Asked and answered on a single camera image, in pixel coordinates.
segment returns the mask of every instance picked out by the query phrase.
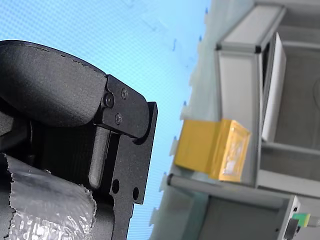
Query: light blue wall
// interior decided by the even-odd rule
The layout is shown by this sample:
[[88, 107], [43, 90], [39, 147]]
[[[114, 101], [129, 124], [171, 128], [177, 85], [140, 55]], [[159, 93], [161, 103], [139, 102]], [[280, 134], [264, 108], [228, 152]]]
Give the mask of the light blue wall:
[[144, 205], [135, 205], [128, 239], [148, 239], [160, 204], [169, 150], [191, 89], [210, 0], [2, 0], [0, 40], [57, 48], [112, 74], [158, 104], [158, 121]]

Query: blue backdrop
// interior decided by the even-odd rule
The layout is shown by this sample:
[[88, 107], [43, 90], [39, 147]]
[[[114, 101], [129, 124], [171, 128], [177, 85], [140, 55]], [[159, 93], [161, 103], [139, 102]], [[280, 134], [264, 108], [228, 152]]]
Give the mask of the blue backdrop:
[[0, 40], [25, 40], [75, 55], [112, 74], [147, 101], [158, 120], [144, 205], [135, 205], [128, 239], [146, 240], [172, 163], [183, 102], [189, 99], [197, 44], [210, 0], [2, 0]]

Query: textured black plastic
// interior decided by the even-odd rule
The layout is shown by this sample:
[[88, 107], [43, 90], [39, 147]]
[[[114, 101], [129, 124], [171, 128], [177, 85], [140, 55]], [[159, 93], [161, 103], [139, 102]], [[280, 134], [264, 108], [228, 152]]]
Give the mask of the textured black plastic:
[[0, 97], [28, 117], [55, 127], [92, 120], [107, 79], [91, 64], [35, 43], [0, 42]]
[[97, 126], [92, 122], [78, 127], [44, 127], [39, 168], [53, 175], [89, 187], [89, 171]]

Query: yellow box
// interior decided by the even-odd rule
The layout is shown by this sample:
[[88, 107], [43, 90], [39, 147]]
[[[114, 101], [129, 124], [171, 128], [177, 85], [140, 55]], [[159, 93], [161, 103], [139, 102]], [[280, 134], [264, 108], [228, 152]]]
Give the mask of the yellow box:
[[178, 166], [240, 182], [250, 133], [235, 120], [185, 120], [174, 157]]

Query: gray metal enclosure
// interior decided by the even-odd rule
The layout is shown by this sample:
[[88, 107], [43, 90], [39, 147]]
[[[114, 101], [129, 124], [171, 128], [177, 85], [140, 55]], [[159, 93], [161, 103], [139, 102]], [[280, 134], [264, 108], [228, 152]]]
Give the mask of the gray metal enclosure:
[[320, 181], [320, 7], [288, 6], [278, 33], [287, 59], [274, 139], [281, 145], [262, 148], [261, 169]]

